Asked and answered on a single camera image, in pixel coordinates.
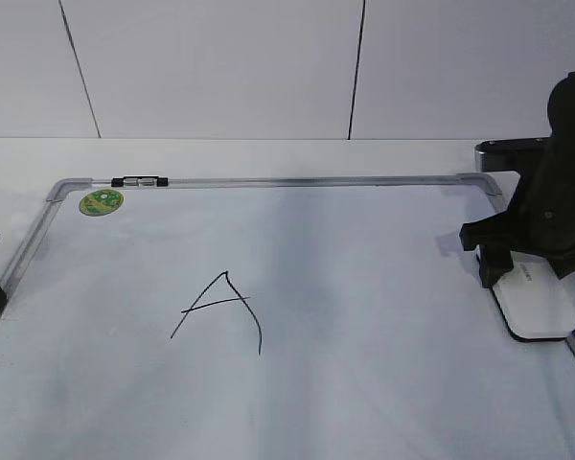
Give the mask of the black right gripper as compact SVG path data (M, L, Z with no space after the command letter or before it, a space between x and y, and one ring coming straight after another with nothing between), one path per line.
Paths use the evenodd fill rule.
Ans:
M575 72L553 88L547 117L551 134L542 160L516 209L520 242L541 253L558 278L575 272ZM479 278L492 288L514 268L506 212L464 223L459 238L465 251L479 250Z

